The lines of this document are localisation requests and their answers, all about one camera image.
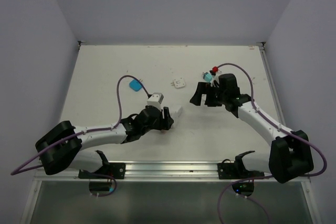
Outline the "white plug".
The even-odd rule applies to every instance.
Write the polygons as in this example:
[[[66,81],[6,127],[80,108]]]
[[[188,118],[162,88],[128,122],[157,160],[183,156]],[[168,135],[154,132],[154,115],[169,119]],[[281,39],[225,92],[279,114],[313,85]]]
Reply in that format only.
[[[173,86],[176,89],[182,89],[182,88],[186,87],[186,82],[185,82],[184,78],[177,77],[177,78],[173,79],[173,81],[171,82],[171,86]]]

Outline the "blue plug adapter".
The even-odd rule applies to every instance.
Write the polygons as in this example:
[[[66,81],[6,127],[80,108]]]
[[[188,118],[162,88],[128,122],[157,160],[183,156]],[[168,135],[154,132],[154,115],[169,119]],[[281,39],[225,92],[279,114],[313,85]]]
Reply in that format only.
[[[132,79],[129,83],[129,88],[135,92],[139,92],[141,89],[143,89],[142,80]]]

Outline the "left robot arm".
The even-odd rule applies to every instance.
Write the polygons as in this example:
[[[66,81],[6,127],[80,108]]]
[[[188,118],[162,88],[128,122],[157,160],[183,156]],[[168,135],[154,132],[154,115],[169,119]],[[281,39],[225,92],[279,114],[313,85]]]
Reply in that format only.
[[[87,149],[106,144],[125,144],[137,141],[151,130],[168,131],[181,115],[181,106],[162,110],[146,106],[140,113],[124,118],[117,125],[98,128],[73,126],[62,121],[35,144],[47,175],[67,168],[85,170],[97,178],[109,172],[109,162],[102,151]]]

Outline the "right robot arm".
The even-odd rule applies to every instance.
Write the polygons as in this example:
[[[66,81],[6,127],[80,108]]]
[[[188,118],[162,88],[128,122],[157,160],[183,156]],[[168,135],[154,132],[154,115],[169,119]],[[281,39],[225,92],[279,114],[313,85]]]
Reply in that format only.
[[[284,184],[314,169],[306,133],[293,131],[273,118],[262,117],[262,110],[252,103],[251,96],[240,92],[234,74],[222,74],[214,84],[199,82],[190,103],[207,107],[224,106],[269,145],[270,149],[265,153],[246,151],[238,154],[232,163],[219,164],[218,167],[232,177],[248,178],[268,173]]]

